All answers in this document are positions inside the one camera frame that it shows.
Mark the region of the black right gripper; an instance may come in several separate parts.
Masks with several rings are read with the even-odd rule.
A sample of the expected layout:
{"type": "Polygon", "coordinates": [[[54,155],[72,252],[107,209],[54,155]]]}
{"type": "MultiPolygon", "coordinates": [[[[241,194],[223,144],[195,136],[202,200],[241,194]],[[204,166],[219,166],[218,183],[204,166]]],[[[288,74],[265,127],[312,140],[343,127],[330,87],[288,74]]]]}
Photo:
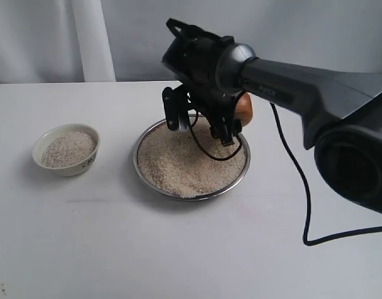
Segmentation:
{"type": "MultiPolygon", "coordinates": [[[[199,107],[211,113],[211,135],[222,146],[233,145],[241,133],[241,121],[235,116],[236,104],[245,93],[241,70],[255,58],[254,50],[245,44],[222,45],[205,38],[190,42],[176,37],[162,58],[178,80],[195,92],[199,107]]],[[[185,87],[166,87],[162,101],[168,129],[187,131],[190,105],[185,87]]]]}

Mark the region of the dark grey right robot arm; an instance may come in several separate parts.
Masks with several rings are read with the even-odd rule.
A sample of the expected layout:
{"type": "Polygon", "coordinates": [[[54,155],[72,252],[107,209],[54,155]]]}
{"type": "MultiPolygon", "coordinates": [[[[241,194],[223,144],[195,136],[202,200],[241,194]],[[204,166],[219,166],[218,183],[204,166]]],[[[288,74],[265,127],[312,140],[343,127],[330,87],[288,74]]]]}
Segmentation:
{"type": "Polygon", "coordinates": [[[382,214],[382,74],[337,72],[258,58],[231,36],[176,35],[162,58],[180,81],[162,93],[171,130],[194,109],[233,144],[236,103],[252,93],[300,116],[304,148],[343,198],[382,214]]]}

